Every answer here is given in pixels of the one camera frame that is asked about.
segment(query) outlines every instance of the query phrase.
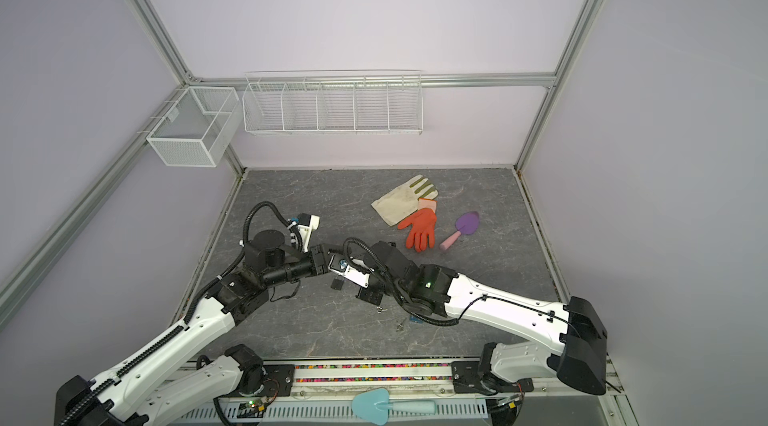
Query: white wall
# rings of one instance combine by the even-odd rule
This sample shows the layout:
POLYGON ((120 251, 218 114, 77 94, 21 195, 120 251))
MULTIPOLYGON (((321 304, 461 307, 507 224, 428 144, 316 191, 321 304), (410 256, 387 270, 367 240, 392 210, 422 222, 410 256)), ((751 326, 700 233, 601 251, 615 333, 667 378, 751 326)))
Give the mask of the white wall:
POLYGON ((768 0, 607 0, 524 177, 642 425, 764 424, 768 0))
POLYGON ((225 164, 173 168, 143 153, 0 334, 4 424, 53 424, 59 386, 168 327, 232 181, 225 164))
POLYGON ((202 78, 275 70, 551 72, 584 0, 152 0, 202 78))
POLYGON ((254 137, 233 146, 247 167, 512 164, 544 98, 540 86, 426 88, 422 134, 254 137))
POLYGON ((123 0, 0 0, 0 281, 176 84, 123 0))

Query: wire basket compartment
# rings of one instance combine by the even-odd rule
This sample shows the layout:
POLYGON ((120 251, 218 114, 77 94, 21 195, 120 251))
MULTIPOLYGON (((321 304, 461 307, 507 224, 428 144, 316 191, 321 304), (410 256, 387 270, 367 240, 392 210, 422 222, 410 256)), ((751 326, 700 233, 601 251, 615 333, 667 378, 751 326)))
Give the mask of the wire basket compartment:
POLYGON ((234 88, 189 86, 147 141, 168 166, 216 167, 240 125, 234 88))
POLYGON ((252 134, 421 133, 418 76, 249 78, 243 93, 245 129, 252 134))

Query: robotic arm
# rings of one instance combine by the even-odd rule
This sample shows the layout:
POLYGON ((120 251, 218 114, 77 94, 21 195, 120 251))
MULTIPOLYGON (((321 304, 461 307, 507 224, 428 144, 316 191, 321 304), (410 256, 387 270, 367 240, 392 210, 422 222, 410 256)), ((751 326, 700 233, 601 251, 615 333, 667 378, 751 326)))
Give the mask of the robotic arm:
POLYGON ((555 376, 590 394, 605 393, 606 332, 589 302, 568 305, 536 301, 486 287, 437 265, 417 266, 393 245, 368 247, 350 238, 344 245, 309 247, 319 219, 300 215, 285 220, 272 203, 259 203, 244 226, 243 252, 203 287, 187 315, 157 338, 90 382, 75 376, 58 391, 58 426, 163 426, 198 404, 237 391, 258 395, 265 388, 264 362, 244 344, 182 379, 163 381, 206 344, 240 324, 269 300, 269 288, 304 277, 334 272, 360 285, 357 297, 379 304, 389 294, 413 316, 449 326, 472 319, 529 340, 485 345, 471 390, 496 394, 515 390, 522 378, 555 376), (293 241, 274 229, 248 240, 250 219, 268 206, 288 227, 293 241), (351 259, 350 246, 365 251, 351 259), (244 265, 237 268, 240 260, 244 265), (446 320, 434 319, 438 315, 446 320))

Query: beige gardening glove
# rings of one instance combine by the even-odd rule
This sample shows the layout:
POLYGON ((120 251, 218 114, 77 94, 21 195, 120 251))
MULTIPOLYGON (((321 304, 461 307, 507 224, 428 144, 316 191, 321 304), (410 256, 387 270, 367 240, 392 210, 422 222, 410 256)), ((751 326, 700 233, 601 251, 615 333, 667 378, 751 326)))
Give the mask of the beige gardening glove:
POLYGON ((393 226, 418 209, 419 198, 434 200, 437 194, 435 185, 418 174, 371 203, 371 206, 382 220, 393 226))

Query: glove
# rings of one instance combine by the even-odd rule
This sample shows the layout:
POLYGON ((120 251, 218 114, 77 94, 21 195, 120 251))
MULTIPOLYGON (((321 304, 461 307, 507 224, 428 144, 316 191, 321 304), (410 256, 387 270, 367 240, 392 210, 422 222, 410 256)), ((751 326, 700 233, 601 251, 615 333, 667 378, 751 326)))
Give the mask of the glove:
POLYGON ((406 248, 413 247, 417 253, 420 253, 427 249, 427 245, 430 248, 435 247, 435 223, 437 222, 435 211, 437 210, 437 201, 419 200, 418 205, 421 208, 401 221, 397 225, 397 229, 411 227, 411 232, 408 233, 408 239, 406 239, 406 248))
POLYGON ((437 194, 435 185, 428 178, 418 174, 371 203, 371 206, 382 220, 392 226, 419 209, 419 198, 434 200, 437 194))

